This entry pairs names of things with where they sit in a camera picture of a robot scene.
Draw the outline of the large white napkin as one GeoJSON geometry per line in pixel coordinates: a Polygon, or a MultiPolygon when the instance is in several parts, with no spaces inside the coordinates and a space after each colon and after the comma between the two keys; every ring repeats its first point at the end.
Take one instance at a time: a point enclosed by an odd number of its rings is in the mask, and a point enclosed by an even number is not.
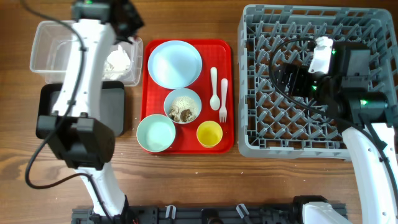
{"type": "Polygon", "coordinates": [[[117,80],[124,76],[130,66],[130,58],[127,52],[118,45],[118,49],[112,51],[104,64],[103,78],[107,80],[117,80]]]}

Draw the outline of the yellow plastic cup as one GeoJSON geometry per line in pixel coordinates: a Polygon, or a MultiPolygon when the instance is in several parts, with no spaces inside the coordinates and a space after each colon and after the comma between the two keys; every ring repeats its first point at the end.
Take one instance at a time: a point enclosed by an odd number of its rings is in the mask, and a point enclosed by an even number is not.
{"type": "Polygon", "coordinates": [[[222,138],[222,127],[215,121],[205,121],[197,128],[197,139],[205,148],[215,147],[222,138]]]}

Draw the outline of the light blue bowl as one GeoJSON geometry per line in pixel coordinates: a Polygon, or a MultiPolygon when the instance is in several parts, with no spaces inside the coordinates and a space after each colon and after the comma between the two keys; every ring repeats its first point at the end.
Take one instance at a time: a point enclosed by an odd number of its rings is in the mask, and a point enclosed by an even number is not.
{"type": "Polygon", "coordinates": [[[202,105],[198,94],[188,88],[171,91],[164,100],[164,111],[177,124],[188,124],[196,120],[202,105]]]}

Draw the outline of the rice and nutshell scraps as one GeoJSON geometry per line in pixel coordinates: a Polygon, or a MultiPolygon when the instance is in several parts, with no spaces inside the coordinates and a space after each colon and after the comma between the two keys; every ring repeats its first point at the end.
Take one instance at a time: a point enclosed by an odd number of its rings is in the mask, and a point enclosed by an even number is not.
{"type": "Polygon", "coordinates": [[[193,98],[179,96],[173,100],[168,116],[176,123],[189,123],[199,114],[198,105],[193,98]]]}

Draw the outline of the mint green bowl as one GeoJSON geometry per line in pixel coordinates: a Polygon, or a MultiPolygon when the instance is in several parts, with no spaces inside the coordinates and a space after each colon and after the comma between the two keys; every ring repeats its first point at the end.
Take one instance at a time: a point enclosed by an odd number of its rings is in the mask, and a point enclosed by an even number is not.
{"type": "Polygon", "coordinates": [[[139,123],[136,137],[140,146],[146,151],[162,152],[174,142],[176,128],[167,116],[152,114],[139,123]]]}

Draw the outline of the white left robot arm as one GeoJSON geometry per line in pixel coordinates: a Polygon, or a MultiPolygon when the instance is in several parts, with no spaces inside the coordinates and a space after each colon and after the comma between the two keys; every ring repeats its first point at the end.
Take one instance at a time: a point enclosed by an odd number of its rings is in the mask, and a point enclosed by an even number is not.
{"type": "Polygon", "coordinates": [[[45,145],[75,176],[84,181],[97,222],[126,222],[128,201],[111,165],[114,132],[100,121],[102,76],[110,48],[129,42],[144,23],[131,1],[76,1],[74,24],[58,24],[72,32],[72,48],[62,89],[52,112],[39,116],[37,131],[45,145]]]}

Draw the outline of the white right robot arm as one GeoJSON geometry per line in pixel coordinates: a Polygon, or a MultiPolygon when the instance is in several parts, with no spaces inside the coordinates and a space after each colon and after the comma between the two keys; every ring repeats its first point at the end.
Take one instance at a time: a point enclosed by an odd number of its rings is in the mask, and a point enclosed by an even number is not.
{"type": "Polygon", "coordinates": [[[397,223],[397,158],[392,106],[380,91],[369,91],[370,48],[357,42],[311,40],[309,66],[269,59],[269,77],[277,92],[296,105],[310,97],[326,111],[304,108],[333,119],[354,167],[364,223],[397,223]]]}

